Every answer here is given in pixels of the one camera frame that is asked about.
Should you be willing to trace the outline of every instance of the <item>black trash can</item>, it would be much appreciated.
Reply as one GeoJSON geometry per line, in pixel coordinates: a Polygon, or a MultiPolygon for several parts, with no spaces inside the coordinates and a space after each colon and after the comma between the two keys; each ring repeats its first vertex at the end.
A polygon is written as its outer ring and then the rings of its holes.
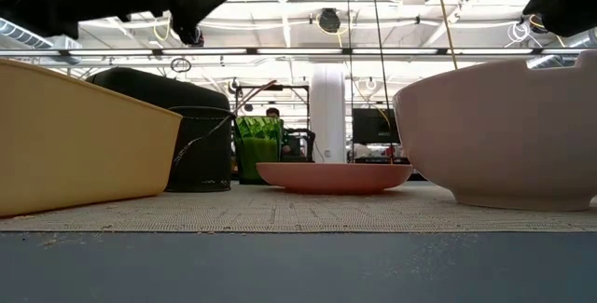
{"type": "Polygon", "coordinates": [[[230,190],[230,132],[234,114],[198,106],[170,108],[182,115],[166,191],[216,192],[230,190]]]}

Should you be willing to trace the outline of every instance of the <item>pink plate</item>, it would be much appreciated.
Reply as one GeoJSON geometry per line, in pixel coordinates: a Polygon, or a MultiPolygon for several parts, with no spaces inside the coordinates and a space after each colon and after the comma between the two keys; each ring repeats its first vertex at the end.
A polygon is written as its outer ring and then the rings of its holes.
{"type": "Polygon", "coordinates": [[[266,182],[299,193],[370,194],[406,182],[410,165],[258,163],[266,182]]]}

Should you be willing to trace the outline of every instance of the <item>computer monitor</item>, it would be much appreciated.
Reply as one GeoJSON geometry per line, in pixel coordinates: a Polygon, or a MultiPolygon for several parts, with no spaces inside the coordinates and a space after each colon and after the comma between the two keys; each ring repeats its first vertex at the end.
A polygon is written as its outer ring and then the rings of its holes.
{"type": "Polygon", "coordinates": [[[394,110],[375,108],[353,109],[353,141],[356,144],[399,144],[398,127],[394,117],[394,110]]]}

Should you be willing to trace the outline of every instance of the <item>green plastic container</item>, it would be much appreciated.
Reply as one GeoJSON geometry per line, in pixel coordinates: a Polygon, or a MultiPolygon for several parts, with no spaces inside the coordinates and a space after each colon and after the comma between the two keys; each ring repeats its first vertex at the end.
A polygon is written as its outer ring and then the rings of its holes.
{"type": "Polygon", "coordinates": [[[271,117],[237,117],[234,127],[239,179],[244,185],[267,184],[257,171],[259,162],[279,162],[283,122],[271,117]]]}

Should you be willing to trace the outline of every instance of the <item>beige textured mat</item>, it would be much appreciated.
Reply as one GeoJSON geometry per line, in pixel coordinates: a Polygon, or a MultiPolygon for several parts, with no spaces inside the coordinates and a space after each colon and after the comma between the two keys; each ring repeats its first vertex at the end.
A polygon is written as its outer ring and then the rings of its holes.
{"type": "Polygon", "coordinates": [[[224,193],[164,193],[3,219],[0,231],[578,232],[597,231],[597,201],[586,212],[546,213],[459,205],[450,192],[428,184],[408,184],[374,197],[233,186],[224,193]]]}

